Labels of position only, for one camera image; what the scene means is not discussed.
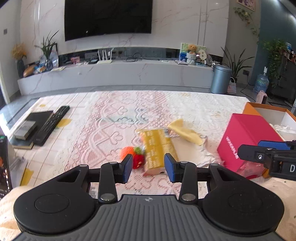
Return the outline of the orange red crochet fruit bag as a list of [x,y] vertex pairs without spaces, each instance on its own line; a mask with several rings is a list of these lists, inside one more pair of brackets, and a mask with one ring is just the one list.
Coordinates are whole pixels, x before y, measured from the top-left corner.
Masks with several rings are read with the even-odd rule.
[[124,147],[120,151],[120,158],[123,160],[126,155],[131,154],[133,158],[133,169],[138,169],[144,165],[145,156],[140,147]]

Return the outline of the yellow snack packet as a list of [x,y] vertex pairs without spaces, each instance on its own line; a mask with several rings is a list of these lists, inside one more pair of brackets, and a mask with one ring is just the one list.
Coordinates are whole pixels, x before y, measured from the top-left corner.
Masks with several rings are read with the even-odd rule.
[[164,156],[167,153],[179,160],[167,128],[139,129],[137,133],[144,149],[144,176],[165,173]]

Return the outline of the yellow cloth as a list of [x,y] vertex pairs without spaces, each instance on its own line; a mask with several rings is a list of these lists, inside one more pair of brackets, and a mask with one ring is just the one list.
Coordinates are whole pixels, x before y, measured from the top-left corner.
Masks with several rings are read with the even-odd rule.
[[201,146],[206,142],[207,137],[200,135],[189,128],[183,119],[177,119],[168,124],[168,129],[195,145]]

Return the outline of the white item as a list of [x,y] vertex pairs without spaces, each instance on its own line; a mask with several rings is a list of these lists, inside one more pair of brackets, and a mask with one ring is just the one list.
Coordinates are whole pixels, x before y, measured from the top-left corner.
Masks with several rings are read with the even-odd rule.
[[284,125],[273,125],[271,123],[270,126],[280,135],[284,141],[296,140],[296,130],[292,129],[291,127]]

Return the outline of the orange cardboard box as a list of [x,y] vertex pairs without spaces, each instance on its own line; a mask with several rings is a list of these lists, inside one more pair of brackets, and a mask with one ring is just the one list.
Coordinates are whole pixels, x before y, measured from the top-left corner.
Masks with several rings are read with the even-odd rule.
[[262,116],[269,124],[289,126],[295,130],[295,116],[283,108],[268,107],[267,105],[257,103],[247,103],[243,114]]

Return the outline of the lace table cloth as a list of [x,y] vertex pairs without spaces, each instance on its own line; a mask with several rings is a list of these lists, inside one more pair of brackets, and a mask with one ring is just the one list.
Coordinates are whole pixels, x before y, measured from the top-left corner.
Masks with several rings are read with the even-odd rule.
[[18,150],[28,165],[20,195],[79,164],[99,168],[120,161],[126,146],[141,146],[140,130],[166,128],[182,119],[187,128],[203,139],[195,145],[173,136],[179,160],[198,167],[219,162],[218,144],[233,113],[242,113],[245,97],[176,91],[99,91],[47,96],[39,99],[31,112],[70,106],[62,123],[45,145]]

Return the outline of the pink small heater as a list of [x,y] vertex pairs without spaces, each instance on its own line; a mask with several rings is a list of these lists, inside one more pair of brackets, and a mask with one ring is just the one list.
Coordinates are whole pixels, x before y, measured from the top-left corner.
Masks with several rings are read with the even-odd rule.
[[256,96],[255,102],[259,104],[266,104],[267,99],[268,99],[267,94],[263,90],[260,90]]

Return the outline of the water jug with pump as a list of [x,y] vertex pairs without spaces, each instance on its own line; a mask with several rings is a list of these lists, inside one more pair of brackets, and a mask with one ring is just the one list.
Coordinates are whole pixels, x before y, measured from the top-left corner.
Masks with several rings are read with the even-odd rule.
[[263,73],[257,75],[256,82],[253,89],[255,93],[259,93],[260,91],[266,92],[269,86],[267,70],[268,68],[264,67]]

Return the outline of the woven small basket bag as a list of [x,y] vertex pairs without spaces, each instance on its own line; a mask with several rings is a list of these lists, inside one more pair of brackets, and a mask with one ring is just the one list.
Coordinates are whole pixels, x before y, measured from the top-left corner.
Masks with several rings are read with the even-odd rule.
[[236,82],[233,77],[230,77],[229,85],[227,88],[227,94],[236,95]]

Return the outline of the dark cabinet with plants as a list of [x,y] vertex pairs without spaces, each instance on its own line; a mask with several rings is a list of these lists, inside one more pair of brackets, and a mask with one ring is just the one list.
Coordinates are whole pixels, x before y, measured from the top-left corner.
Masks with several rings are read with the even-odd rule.
[[289,103],[295,100],[295,52],[292,45],[281,39],[264,42],[268,52],[267,75],[269,95]]

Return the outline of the black remote control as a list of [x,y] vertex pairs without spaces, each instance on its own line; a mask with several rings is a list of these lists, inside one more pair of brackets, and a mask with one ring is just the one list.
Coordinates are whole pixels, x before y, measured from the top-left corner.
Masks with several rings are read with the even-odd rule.
[[61,106],[41,127],[34,138],[34,145],[43,146],[48,140],[48,137],[51,135],[57,124],[62,120],[62,118],[69,111],[70,106]]

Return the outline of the black book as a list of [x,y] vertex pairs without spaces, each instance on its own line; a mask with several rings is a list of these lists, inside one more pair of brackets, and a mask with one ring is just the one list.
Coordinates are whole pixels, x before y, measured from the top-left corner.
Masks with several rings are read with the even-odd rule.
[[52,115],[52,110],[30,113],[17,127],[10,139],[13,148],[31,150],[36,134]]

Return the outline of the green potted plant by bin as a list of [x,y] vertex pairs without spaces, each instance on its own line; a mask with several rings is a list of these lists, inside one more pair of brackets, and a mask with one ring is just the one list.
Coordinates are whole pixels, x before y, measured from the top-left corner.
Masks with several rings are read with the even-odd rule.
[[232,73],[231,73],[231,77],[234,79],[235,83],[237,82],[238,79],[238,74],[241,70],[246,69],[246,68],[251,68],[250,65],[245,65],[245,62],[247,60],[251,60],[253,58],[255,58],[254,56],[248,57],[246,59],[242,58],[242,55],[244,54],[245,50],[244,49],[241,54],[239,55],[238,58],[236,58],[235,54],[232,56],[229,52],[229,50],[227,49],[227,47],[225,47],[224,49],[222,48],[224,56],[226,57],[227,63],[225,63],[225,65],[231,69]]

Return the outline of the grey metal trash bin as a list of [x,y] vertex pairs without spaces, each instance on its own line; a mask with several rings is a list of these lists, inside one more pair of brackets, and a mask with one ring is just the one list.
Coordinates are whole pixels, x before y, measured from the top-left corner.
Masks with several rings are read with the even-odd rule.
[[232,74],[231,68],[216,64],[213,67],[213,80],[211,84],[211,93],[226,94],[229,86],[230,77]]

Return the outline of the small grey box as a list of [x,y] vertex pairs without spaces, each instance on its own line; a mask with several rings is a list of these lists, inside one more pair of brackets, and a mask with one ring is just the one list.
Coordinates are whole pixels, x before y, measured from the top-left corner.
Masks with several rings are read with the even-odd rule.
[[23,121],[14,132],[14,137],[18,140],[26,140],[31,132],[37,127],[37,123],[32,120]]

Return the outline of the white marble tv console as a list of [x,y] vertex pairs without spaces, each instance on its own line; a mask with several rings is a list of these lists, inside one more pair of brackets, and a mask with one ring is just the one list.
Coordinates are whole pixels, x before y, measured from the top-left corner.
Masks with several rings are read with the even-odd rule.
[[96,86],[176,86],[210,89],[211,67],[179,65],[174,61],[122,60],[67,66],[18,80],[21,95]]

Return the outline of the smartphone on stand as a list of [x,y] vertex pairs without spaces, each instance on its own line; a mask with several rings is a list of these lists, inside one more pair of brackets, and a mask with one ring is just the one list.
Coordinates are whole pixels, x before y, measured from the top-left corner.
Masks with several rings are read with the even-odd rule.
[[12,183],[9,170],[8,138],[0,137],[0,198],[4,198],[11,190]]

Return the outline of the white wifi router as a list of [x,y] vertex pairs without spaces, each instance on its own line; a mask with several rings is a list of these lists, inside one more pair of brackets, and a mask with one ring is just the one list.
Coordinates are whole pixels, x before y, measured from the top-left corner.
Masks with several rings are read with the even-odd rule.
[[111,48],[108,52],[106,49],[98,50],[98,61],[96,64],[110,64],[112,62],[112,51],[113,48]]

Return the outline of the small teddy bear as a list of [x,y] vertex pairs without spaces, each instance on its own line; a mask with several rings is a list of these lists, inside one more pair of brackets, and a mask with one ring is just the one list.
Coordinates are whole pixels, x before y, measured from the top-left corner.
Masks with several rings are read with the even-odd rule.
[[187,52],[189,54],[197,54],[197,45],[189,44],[187,47]]

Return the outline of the plant in glass vase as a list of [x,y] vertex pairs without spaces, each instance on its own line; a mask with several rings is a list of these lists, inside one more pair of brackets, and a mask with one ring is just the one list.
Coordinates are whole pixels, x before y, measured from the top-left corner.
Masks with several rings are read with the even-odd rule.
[[57,44],[55,41],[53,41],[53,37],[55,37],[58,32],[59,31],[56,31],[52,36],[50,36],[50,33],[49,33],[46,38],[43,37],[43,41],[40,46],[34,45],[35,48],[39,48],[40,50],[42,50],[43,55],[46,58],[44,66],[46,67],[47,71],[50,71],[53,69],[53,63],[50,56],[54,46]]

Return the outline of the yellow dried flowers vase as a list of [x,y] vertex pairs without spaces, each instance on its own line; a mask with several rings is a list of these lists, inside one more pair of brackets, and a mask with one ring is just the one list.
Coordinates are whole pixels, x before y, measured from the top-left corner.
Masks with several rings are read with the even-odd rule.
[[16,67],[19,78],[23,77],[25,71],[25,64],[23,59],[27,58],[25,46],[23,43],[15,44],[11,50],[12,57],[16,60]]

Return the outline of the black television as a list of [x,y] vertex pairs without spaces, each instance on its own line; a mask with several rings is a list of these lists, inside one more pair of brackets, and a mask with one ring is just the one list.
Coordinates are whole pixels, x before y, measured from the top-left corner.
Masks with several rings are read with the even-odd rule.
[[152,31],[152,3],[145,0],[65,1],[65,40]]

